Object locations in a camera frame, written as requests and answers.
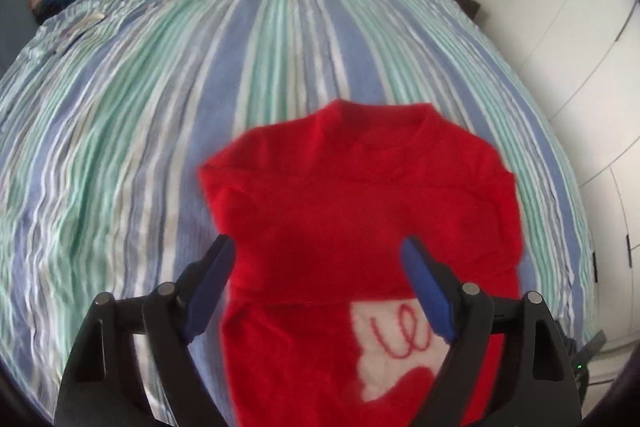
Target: sweater neckline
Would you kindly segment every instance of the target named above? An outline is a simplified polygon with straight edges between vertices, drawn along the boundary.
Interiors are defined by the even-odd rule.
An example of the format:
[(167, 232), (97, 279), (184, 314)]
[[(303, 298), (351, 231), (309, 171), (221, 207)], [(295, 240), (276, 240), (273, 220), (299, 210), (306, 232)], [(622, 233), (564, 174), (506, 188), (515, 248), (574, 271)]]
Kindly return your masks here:
[[(429, 103), (366, 105), (338, 99), (318, 112), (318, 121), (327, 140), (343, 152), (372, 161), (396, 163), (413, 161), (424, 155), (438, 135), (442, 117)], [(392, 130), (395, 126), (416, 124), (417, 130), (412, 136), (391, 147), (376, 147), (360, 141), (363, 126)]]

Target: bedspread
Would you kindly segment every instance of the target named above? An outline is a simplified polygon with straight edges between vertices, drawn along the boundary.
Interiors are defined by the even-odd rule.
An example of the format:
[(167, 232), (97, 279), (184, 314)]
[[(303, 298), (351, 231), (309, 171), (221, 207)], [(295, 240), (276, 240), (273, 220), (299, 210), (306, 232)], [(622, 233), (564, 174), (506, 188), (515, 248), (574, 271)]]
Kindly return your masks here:
[[(96, 12), (106, 18), (56, 52)], [(0, 80), (0, 356), (20, 387), (51, 413), (92, 298), (148, 293), (202, 256), (216, 237), (196, 177), (206, 158), (338, 97), (431, 102), (494, 145), (517, 179), (522, 290), (540, 291), (571, 336), (591, 336), (591, 244), (571, 167), (453, 1), (78, 0)], [(191, 353), (232, 422), (222, 306)], [(151, 377), (148, 390), (169, 418)]]

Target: white wardrobe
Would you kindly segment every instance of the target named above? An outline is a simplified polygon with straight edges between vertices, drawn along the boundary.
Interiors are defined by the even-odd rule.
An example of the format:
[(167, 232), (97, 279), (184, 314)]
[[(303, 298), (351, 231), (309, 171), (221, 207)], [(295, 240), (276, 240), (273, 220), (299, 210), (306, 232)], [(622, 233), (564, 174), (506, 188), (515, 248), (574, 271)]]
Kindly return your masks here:
[(640, 8), (636, 0), (477, 0), (477, 23), (547, 115), (591, 227), (598, 323), (640, 338)]

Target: red sweater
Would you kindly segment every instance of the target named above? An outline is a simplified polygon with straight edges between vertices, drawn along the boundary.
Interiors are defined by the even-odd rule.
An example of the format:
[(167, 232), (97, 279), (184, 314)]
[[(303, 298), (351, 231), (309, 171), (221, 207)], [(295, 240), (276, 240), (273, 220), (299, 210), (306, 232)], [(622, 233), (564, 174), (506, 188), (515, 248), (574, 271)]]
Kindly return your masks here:
[[(242, 427), (404, 427), (447, 346), (399, 261), (416, 234), (492, 295), (518, 297), (514, 178), (484, 140), (426, 104), (337, 101), (256, 128), (201, 167), (237, 245), (222, 325)], [(500, 340), (465, 421), (482, 416)]]

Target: blue gripper pad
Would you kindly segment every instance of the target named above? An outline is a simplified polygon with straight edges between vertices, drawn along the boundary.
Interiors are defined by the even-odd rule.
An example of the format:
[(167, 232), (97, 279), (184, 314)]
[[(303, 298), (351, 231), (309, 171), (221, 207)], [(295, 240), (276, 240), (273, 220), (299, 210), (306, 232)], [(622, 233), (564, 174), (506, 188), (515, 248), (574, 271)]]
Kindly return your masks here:
[(404, 273), (414, 288), (431, 329), (445, 339), (447, 344), (453, 344), (458, 334), (453, 324), (452, 304), (438, 285), (422, 254), (411, 240), (405, 239), (400, 257)]
[(181, 331), (187, 344), (207, 329), (235, 263), (236, 245), (228, 238), (191, 296), (186, 309), (187, 320)]

